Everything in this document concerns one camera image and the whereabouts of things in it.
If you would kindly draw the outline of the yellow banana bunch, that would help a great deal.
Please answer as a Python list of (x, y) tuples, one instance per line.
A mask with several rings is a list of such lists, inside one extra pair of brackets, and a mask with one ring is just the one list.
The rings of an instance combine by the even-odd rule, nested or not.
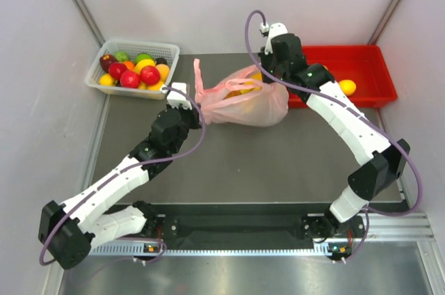
[[(262, 81), (262, 75), (260, 72), (253, 74), (251, 76), (249, 76), (250, 79), (254, 79), (254, 80), (258, 80), (258, 81)], [(239, 95), (244, 95), (246, 93), (255, 91), (255, 90), (260, 90), (261, 87), (254, 87), (254, 88), (249, 88), (249, 89), (241, 89), (241, 90), (233, 90), (231, 92), (229, 92), (224, 99), (229, 99), (230, 97), (236, 97)]]

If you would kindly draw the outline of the pink translucent plastic bag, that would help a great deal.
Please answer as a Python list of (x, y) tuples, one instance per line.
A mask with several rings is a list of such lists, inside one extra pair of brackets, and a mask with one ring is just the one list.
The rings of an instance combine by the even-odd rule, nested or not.
[[(205, 88), (200, 59), (193, 61), (195, 73), (195, 102), (201, 105), (208, 125), (234, 123), (253, 127), (270, 127), (281, 122), (289, 110), (289, 93), (280, 83), (265, 83), (250, 79), (259, 71), (250, 65), (224, 78), (213, 88)], [(224, 97), (233, 90), (261, 87), (244, 95)]]

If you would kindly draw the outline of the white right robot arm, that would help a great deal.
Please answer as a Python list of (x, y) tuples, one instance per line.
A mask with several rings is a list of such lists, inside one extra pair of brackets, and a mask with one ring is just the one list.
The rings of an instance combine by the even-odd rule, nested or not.
[(325, 213), (326, 231), (341, 236), (361, 208), (399, 179), (410, 146), (403, 139), (394, 146), (375, 131), (329, 70), (320, 63), (307, 62), (299, 37), (281, 25), (270, 27), (263, 36), (266, 44), (259, 52), (262, 68), (274, 79), (288, 83), (289, 91), (333, 128), (359, 164), (348, 176), (348, 186)]

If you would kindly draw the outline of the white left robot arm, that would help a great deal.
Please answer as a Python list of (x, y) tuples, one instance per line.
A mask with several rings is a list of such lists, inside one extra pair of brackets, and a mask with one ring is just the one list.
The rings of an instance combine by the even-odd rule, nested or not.
[(135, 202), (120, 212), (107, 211), (179, 159), (190, 130), (205, 128), (198, 106), (168, 106), (157, 115), (149, 136), (108, 174), (61, 204), (48, 202), (40, 217), (38, 239), (43, 248), (39, 263), (46, 266), (44, 256), (50, 253), (54, 262), (68, 270), (106, 242), (128, 234), (152, 236), (158, 221), (149, 204)]

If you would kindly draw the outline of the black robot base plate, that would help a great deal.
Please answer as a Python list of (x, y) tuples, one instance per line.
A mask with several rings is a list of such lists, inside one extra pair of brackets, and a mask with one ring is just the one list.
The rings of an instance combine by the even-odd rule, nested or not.
[(330, 214), (309, 215), (299, 204), (151, 205), (143, 207), (147, 219), (141, 234), (190, 240), (206, 245), (225, 240), (252, 244), (270, 237), (273, 241), (316, 241), (364, 235), (360, 216), (340, 223)]

